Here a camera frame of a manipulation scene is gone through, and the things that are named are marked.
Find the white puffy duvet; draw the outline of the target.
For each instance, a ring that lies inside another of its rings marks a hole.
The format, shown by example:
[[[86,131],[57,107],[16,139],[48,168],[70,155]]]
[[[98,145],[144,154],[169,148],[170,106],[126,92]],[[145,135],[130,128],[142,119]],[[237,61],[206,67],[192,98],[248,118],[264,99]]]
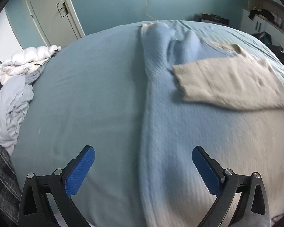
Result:
[[[0,65],[0,83],[4,85],[13,76],[35,72],[61,49],[61,46],[51,45],[29,47],[15,52]]]

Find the light grey crumpled sheet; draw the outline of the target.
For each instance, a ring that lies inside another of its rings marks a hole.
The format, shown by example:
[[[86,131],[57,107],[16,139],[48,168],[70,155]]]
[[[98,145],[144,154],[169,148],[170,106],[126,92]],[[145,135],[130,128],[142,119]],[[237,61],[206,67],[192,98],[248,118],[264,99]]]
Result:
[[[34,98],[33,83],[41,74],[36,71],[13,76],[0,90],[0,145],[9,155],[13,154],[21,124]]]

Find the dark plaid blanket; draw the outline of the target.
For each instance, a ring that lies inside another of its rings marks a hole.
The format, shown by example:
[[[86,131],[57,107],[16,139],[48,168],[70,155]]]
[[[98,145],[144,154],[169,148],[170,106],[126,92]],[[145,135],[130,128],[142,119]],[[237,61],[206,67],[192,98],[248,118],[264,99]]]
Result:
[[[7,151],[0,145],[0,217],[7,226],[18,226],[21,190]]]

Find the white panel door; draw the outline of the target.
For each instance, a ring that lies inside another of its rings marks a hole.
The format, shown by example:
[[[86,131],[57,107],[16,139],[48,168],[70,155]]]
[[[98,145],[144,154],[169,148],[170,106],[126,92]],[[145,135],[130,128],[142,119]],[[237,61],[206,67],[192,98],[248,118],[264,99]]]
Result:
[[[25,0],[45,45],[65,47],[85,37],[71,0]]]

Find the black clothing on counter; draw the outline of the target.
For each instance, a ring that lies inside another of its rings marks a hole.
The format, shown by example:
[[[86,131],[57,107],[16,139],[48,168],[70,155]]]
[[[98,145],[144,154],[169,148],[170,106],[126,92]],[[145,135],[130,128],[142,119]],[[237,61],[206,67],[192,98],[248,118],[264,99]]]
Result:
[[[262,10],[255,10],[255,9],[253,9],[253,10],[251,10],[250,13],[249,13],[249,18],[251,20],[253,20],[255,15],[261,15],[266,20],[268,20],[270,22],[274,22],[275,21],[274,15],[269,10],[266,10],[266,9],[262,9]]]

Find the blue bed sheet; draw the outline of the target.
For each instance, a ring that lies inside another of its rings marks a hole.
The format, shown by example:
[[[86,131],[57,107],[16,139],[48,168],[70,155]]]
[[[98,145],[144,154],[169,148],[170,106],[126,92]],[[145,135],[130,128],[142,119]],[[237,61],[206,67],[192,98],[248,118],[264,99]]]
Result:
[[[86,145],[95,162],[74,202],[95,226],[148,226],[139,165],[148,76],[141,24],[88,35],[62,49],[33,86],[12,154],[18,182],[52,173]]]

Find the black bag on floor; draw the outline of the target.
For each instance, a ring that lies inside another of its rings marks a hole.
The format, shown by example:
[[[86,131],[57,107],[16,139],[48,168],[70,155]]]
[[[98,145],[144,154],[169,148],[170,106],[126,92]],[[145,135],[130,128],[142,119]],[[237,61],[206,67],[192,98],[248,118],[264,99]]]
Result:
[[[254,33],[252,36],[264,43],[276,55],[280,62],[284,64],[284,49],[282,46],[273,44],[271,35],[269,33]]]

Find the black and white box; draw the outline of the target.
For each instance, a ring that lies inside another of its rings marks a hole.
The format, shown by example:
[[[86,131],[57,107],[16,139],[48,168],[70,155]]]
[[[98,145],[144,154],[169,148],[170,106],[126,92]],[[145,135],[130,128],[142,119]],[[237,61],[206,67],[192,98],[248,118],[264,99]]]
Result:
[[[203,23],[210,23],[210,24],[217,24],[217,25],[223,25],[223,26],[229,26],[229,20],[225,19],[219,15],[214,14],[195,14],[195,18],[199,22]]]

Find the blue and cream knit sweater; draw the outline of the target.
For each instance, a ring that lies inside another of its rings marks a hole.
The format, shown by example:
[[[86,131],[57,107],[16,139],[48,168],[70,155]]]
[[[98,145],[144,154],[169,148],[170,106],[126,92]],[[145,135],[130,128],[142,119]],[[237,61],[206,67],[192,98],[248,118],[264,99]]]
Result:
[[[284,84],[284,65],[253,36],[193,22],[153,23],[141,28],[148,87],[142,129],[139,181],[148,226],[196,226],[209,210],[209,193],[192,161],[205,151],[237,173],[263,176],[270,214],[284,213],[284,110],[236,112],[184,103],[174,64],[221,55],[211,48],[235,43],[267,57]]]

